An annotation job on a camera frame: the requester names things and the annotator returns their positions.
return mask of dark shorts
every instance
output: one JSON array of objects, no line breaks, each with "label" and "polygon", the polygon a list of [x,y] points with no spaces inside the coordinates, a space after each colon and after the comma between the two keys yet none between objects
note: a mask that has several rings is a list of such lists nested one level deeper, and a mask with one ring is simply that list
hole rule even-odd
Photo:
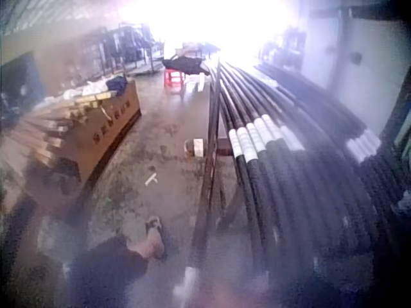
[{"label": "dark shorts", "polygon": [[73,307],[125,307],[129,283],[144,275],[148,261],[127,249],[125,237],[114,237],[79,256],[71,266]]}]

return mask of plastic stool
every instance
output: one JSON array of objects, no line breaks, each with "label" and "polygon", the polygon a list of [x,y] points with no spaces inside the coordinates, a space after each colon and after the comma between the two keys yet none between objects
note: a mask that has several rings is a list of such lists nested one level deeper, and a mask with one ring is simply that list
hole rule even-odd
[{"label": "plastic stool", "polygon": [[186,74],[184,74],[183,72],[176,71],[174,69],[164,70],[164,86],[179,83],[180,86],[183,87],[185,80],[186,80]]}]

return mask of foot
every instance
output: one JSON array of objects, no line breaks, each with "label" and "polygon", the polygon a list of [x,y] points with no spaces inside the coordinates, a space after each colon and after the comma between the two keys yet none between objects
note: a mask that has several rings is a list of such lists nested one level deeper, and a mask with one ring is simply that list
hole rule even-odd
[{"label": "foot", "polygon": [[164,256],[166,251],[162,241],[162,225],[158,216],[152,216],[146,222],[147,240],[153,248],[153,255],[156,259]]}]

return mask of person's leg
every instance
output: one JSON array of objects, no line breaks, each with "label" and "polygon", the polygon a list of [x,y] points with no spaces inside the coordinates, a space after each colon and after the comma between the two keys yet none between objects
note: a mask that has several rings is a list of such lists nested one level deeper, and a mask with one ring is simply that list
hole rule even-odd
[{"label": "person's leg", "polygon": [[147,225],[147,237],[139,244],[113,237],[75,260],[69,274],[74,307],[125,305],[127,285],[146,273],[152,257],[164,254],[159,218],[150,218]]},{"label": "person's leg", "polygon": [[164,255],[164,243],[161,237],[160,219],[152,216],[147,222],[147,238],[138,244],[127,243],[127,249],[138,253],[143,259],[149,260],[152,257],[161,258]]}]

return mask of sandal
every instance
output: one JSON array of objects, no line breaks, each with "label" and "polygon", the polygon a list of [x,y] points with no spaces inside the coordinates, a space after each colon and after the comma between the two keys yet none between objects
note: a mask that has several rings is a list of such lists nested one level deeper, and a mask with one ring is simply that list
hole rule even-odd
[{"label": "sandal", "polygon": [[[161,224],[160,218],[158,216],[151,216],[150,218],[148,218],[148,220],[146,222],[146,235],[148,235],[148,232],[152,228],[156,228],[157,231],[160,233],[161,242],[162,242],[162,245],[164,247],[162,224]],[[166,252],[165,252],[165,247],[164,247],[163,252],[160,253],[155,258],[156,259],[163,259],[163,258],[165,258],[165,255],[166,255]]]}]

